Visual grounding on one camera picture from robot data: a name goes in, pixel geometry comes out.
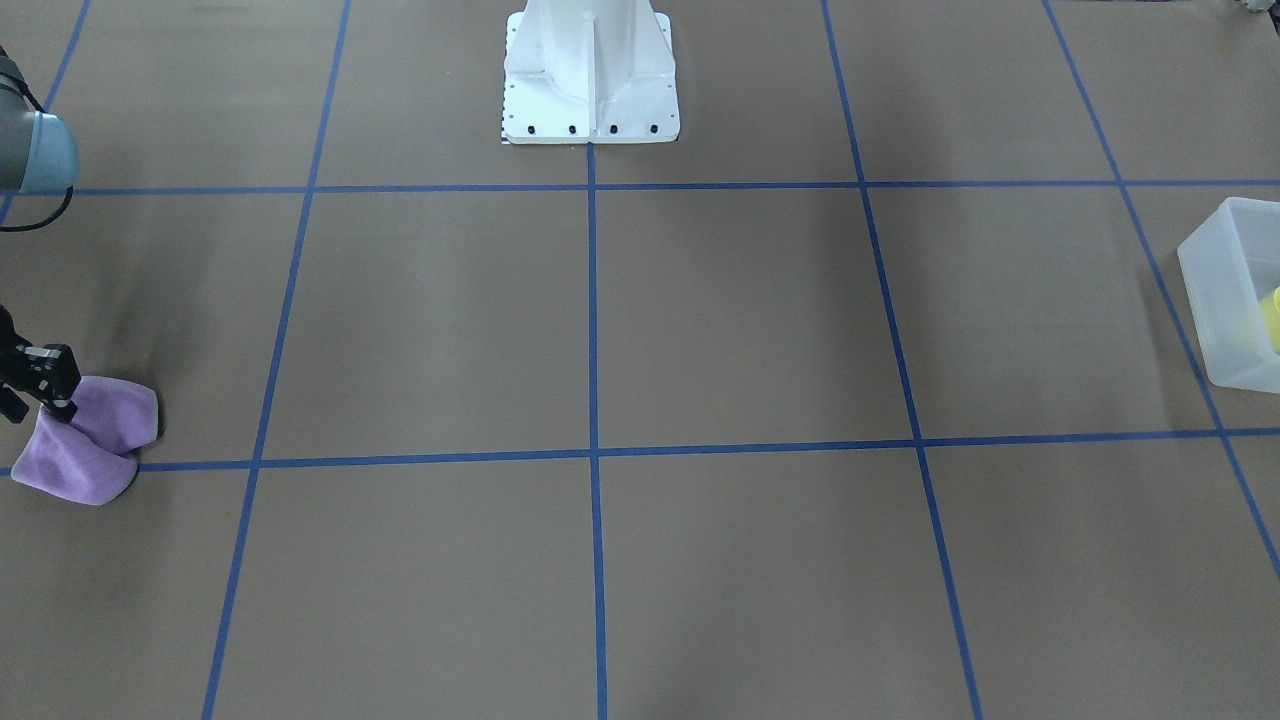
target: purple cloth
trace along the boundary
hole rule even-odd
[[[129,454],[156,439],[156,395],[131,382],[86,377],[72,400],[78,410],[70,423],[40,407],[12,477],[63,500],[104,505],[133,482],[138,461]]]

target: white pedestal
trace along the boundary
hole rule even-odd
[[[676,140],[671,47],[671,19],[649,0],[529,0],[507,20],[503,140]]]

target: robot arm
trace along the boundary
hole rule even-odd
[[[31,345],[18,334],[13,316],[0,305],[0,415],[10,423],[27,416],[27,404],[14,392],[18,389],[38,400],[56,420],[69,423],[76,415],[72,393],[79,380],[70,347]]]
[[[0,191],[67,191],[63,206],[49,220],[3,231],[44,227],[70,202],[72,186],[79,174],[76,138],[67,123],[44,110],[18,64],[0,47]]]

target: plastic container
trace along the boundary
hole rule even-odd
[[[1280,393],[1280,202],[1228,197],[1179,247],[1208,379]]]

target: yellow object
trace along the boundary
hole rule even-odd
[[[1271,336],[1271,350],[1280,352],[1280,288],[1268,292],[1258,306],[1262,307],[1262,323]]]

